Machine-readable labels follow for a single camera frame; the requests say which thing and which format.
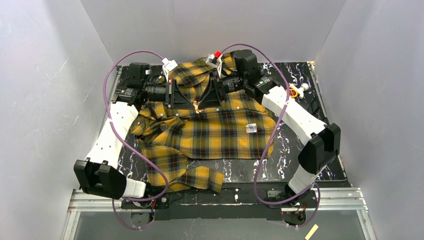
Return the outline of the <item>red gold brooch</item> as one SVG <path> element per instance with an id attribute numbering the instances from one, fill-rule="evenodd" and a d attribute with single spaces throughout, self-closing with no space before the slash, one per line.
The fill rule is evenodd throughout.
<path id="1" fill-rule="evenodd" d="M 197 114 L 199 114 L 201 112 L 201 110 L 199 110 L 199 104 L 198 104 L 198 102 L 196 100 L 193 102 L 193 107 L 194 107 L 194 111 Z"/>

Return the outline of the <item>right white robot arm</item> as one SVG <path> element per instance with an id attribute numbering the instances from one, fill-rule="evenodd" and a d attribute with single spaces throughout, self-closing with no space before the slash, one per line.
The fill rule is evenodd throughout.
<path id="1" fill-rule="evenodd" d="M 251 50 L 236 51 L 233 59 L 235 70 L 225 73 L 221 52 L 207 56 L 205 63 L 214 69 L 194 107 L 197 112 L 219 107 L 227 100 L 227 94 L 244 90 L 250 98 L 281 117 L 303 144 L 298 155 L 299 166 L 285 187 L 287 194 L 299 194 L 310 187 L 319 173 L 339 154 L 341 129 L 335 123 L 326 124 L 317 119 L 291 98 L 290 91 L 284 89 L 276 77 L 260 68 L 257 56 Z"/>

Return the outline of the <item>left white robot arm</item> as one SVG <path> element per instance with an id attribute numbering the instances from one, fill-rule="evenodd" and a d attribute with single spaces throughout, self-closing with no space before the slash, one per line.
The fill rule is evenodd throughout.
<path id="1" fill-rule="evenodd" d="M 113 200 L 146 202 L 155 199 L 151 196 L 151 186 L 124 176 L 118 171 L 118 162 L 123 146 L 143 157 L 126 143 L 125 138 L 147 101 L 165 103 L 172 109 L 189 107 L 188 99 L 180 93 L 174 79 L 167 80 L 164 85 L 149 83 L 157 76 L 159 74 L 151 72 L 148 63 L 133 62 L 111 98 L 105 99 L 107 118 L 103 128 L 86 158 L 77 160 L 73 167 L 84 193 Z"/>

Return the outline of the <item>yellow plaid flannel shirt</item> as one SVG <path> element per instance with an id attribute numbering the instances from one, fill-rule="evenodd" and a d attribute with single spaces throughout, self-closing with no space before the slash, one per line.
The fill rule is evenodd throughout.
<path id="1" fill-rule="evenodd" d="M 140 151 L 150 160 L 147 181 L 168 192 L 190 188 L 220 192 L 224 175 L 212 168 L 189 168 L 191 160 L 257 160 L 275 128 L 270 112 L 243 90 L 232 92 L 216 108 L 169 109 L 147 102 L 130 127 Z"/>

